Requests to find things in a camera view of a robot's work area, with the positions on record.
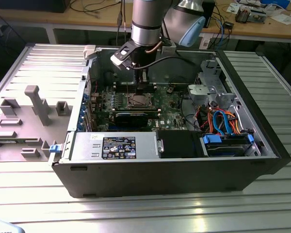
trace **workbench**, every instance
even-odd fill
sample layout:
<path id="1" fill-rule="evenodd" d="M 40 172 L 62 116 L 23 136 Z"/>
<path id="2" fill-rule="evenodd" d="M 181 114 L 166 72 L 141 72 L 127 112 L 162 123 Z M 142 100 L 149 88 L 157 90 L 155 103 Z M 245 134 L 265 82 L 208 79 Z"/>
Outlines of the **workbench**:
<path id="1" fill-rule="evenodd" d="M 72 91 L 64 101 L 73 105 L 77 78 L 57 77 L 55 81 L 45 73 L 41 79 L 34 71 L 60 70 L 81 76 L 84 46 L 36 45 L 36 49 L 33 53 L 26 47 L 3 78 L 0 103 L 7 92 L 12 92 L 9 97 L 31 105 L 19 93 L 32 84 L 41 87 L 41 97 L 49 103 L 63 100 L 63 96 L 51 94 L 54 88 L 60 93 Z M 52 54 L 65 58 L 57 64 L 50 58 Z M 238 72 L 252 72 L 252 77 L 243 78 L 244 84 L 291 155 L 291 87 L 263 57 L 253 52 L 228 54 Z M 266 65 L 272 72 L 265 72 Z M 83 199 L 69 195 L 48 162 L 0 162 L 0 219 L 22 227 L 26 233 L 58 229 L 65 233 L 291 233 L 291 162 L 275 175 L 259 177 L 241 192 Z"/>
<path id="2" fill-rule="evenodd" d="M 83 0 L 83 2 L 84 4 L 93 3 L 92 0 Z M 227 6 L 231 2 L 233 1 L 217 1 L 217 6 L 222 16 L 226 19 L 226 21 L 234 23 L 234 28 L 232 30 L 232 34 L 230 35 L 230 39 L 291 43 L 291 24 L 285 25 L 270 18 L 267 18 L 264 24 L 236 23 L 235 14 L 226 12 Z M 114 0 L 106 0 L 102 4 L 92 6 L 91 9 L 97 9 L 113 3 L 115 3 Z M 81 1 L 76 1 L 73 7 L 82 10 Z M 12 26 L 44 28 L 47 32 L 49 42 L 51 44 L 57 44 L 54 29 L 116 32 L 116 21 L 119 9 L 120 4 L 105 8 L 100 10 L 96 17 L 87 15 L 83 12 L 73 11 L 70 8 L 67 8 L 64 13 L 0 9 L 0 15 Z M 132 3 L 126 3 L 127 32 L 130 32 L 131 18 Z M 207 49 L 209 39 L 216 37 L 218 33 L 219 28 L 216 26 L 215 21 L 211 20 L 209 27 L 203 29 L 200 35 L 203 37 L 200 44 L 200 49 Z"/>

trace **metal frame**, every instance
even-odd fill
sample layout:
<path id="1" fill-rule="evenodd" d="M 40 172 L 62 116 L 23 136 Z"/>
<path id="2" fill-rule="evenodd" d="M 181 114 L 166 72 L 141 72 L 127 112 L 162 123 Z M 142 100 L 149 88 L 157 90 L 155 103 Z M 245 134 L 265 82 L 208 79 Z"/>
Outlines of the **metal frame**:
<path id="1" fill-rule="evenodd" d="M 22 21 L 10 21 L 12 26 L 20 27 L 36 27 L 44 28 L 48 35 L 48 40 L 50 44 L 57 44 L 57 37 L 55 34 L 55 29 L 72 29 L 72 30 L 88 30 L 88 31 L 105 31 L 105 32 L 116 32 L 117 27 L 109 26 L 88 26 L 88 25 L 78 25 L 78 24 L 59 24 L 59 23 L 31 23 L 31 22 L 22 22 Z M 127 27 L 126 31 L 131 32 L 131 28 Z M 208 48 L 211 38 L 216 37 L 217 33 L 201 33 L 199 37 L 202 37 L 199 49 L 206 50 Z M 256 40 L 256 41 L 269 41 L 269 42 L 282 42 L 282 43 L 291 43 L 291 39 L 288 38 L 279 38 L 279 37 L 264 37 L 264 36 L 251 36 L 251 35 L 230 35 L 230 39 L 237 40 Z"/>

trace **blue object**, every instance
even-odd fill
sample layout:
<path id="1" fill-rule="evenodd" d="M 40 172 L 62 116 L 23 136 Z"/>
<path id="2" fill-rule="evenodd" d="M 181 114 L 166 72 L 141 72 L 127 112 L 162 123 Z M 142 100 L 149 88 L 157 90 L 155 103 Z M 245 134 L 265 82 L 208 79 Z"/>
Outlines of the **blue object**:
<path id="1" fill-rule="evenodd" d="M 260 0 L 262 4 L 276 4 L 286 9 L 290 3 L 290 0 Z"/>
<path id="2" fill-rule="evenodd" d="M 79 124 L 77 125 L 77 129 L 78 129 L 78 130 L 82 130 L 82 129 L 83 129 L 83 126 L 79 123 Z"/>
<path id="3" fill-rule="evenodd" d="M 203 136 L 203 140 L 205 144 L 208 143 L 222 143 L 222 140 L 219 135 L 214 135 L 214 134 L 207 134 Z"/>
<path id="4" fill-rule="evenodd" d="M 205 17 L 198 18 L 192 26 L 187 30 L 184 36 L 180 39 L 179 45 L 190 47 L 192 46 L 195 41 L 198 39 L 199 34 L 201 33 L 202 29 L 204 28 L 204 24 L 206 22 Z"/>
<path id="5" fill-rule="evenodd" d="M 80 117 L 79 117 L 79 122 L 82 123 L 83 121 L 84 121 L 84 117 L 83 117 L 83 116 L 80 116 Z"/>
<path id="6" fill-rule="evenodd" d="M 49 147 L 49 152 L 51 152 L 51 153 L 60 153 L 60 151 L 61 151 L 61 145 L 58 145 L 58 144 L 56 144 L 56 145 L 51 145 L 50 147 Z"/>
<path id="7" fill-rule="evenodd" d="M 250 142 L 251 144 L 254 143 L 254 138 L 253 138 L 253 136 L 252 136 L 251 134 L 248 135 L 248 139 L 249 139 L 249 142 Z"/>
<path id="8" fill-rule="evenodd" d="M 84 93 L 84 94 L 83 94 L 83 98 L 86 99 L 86 100 L 88 100 L 88 99 L 89 99 L 89 96 L 88 96 L 87 94 Z"/>
<path id="9" fill-rule="evenodd" d="M 223 136 L 224 133 L 218 128 L 217 126 L 217 122 L 216 122 L 216 116 L 221 113 L 223 115 L 223 118 L 224 118 L 224 124 L 225 124 L 225 128 L 226 128 L 226 132 L 227 133 L 233 133 L 232 129 L 230 128 L 230 126 L 228 125 L 228 118 L 227 118 L 227 115 L 222 112 L 222 111 L 216 111 L 214 114 L 213 114 L 213 126 L 214 128 Z"/>
<path id="10" fill-rule="evenodd" d="M 220 38 L 220 41 L 219 41 L 219 44 L 218 44 L 218 47 L 217 47 L 217 50 L 218 50 L 218 49 L 220 48 L 220 46 L 221 46 L 222 41 L 223 41 L 224 30 L 223 30 L 223 25 L 222 25 L 221 21 L 218 20 L 217 18 L 216 18 L 215 20 L 216 20 L 216 21 L 220 24 L 220 26 L 221 26 L 221 38 Z"/>

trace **slotted aluminum surface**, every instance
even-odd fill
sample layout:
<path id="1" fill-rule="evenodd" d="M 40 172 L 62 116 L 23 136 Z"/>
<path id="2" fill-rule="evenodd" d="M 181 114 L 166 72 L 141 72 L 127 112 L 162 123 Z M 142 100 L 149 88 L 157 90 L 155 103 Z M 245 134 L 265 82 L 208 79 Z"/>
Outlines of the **slotted aluminum surface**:
<path id="1" fill-rule="evenodd" d="M 27 233 L 291 233 L 291 162 L 242 192 L 99 199 L 70 197 L 46 162 L 0 163 L 0 219 Z"/>
<path id="2" fill-rule="evenodd" d="M 291 156 L 291 87 L 265 57 L 254 52 L 225 54 Z"/>
<path id="3" fill-rule="evenodd" d="M 32 105 L 24 91 L 27 85 L 38 85 L 40 98 L 46 99 L 49 106 L 58 101 L 73 106 L 86 66 L 83 50 L 80 45 L 26 47 L 1 82 L 0 105 L 4 98 L 14 98 L 19 105 Z"/>

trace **yellow cable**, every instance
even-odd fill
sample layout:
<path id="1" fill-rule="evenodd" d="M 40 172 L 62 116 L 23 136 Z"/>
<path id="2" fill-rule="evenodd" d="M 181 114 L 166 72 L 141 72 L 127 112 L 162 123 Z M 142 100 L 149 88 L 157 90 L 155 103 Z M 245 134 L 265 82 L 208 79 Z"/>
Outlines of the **yellow cable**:
<path id="1" fill-rule="evenodd" d="M 237 120 L 236 120 L 235 125 L 236 125 L 236 129 L 237 129 L 238 133 L 241 133 L 241 132 L 239 131 L 239 129 L 238 129 L 238 121 L 237 121 Z"/>

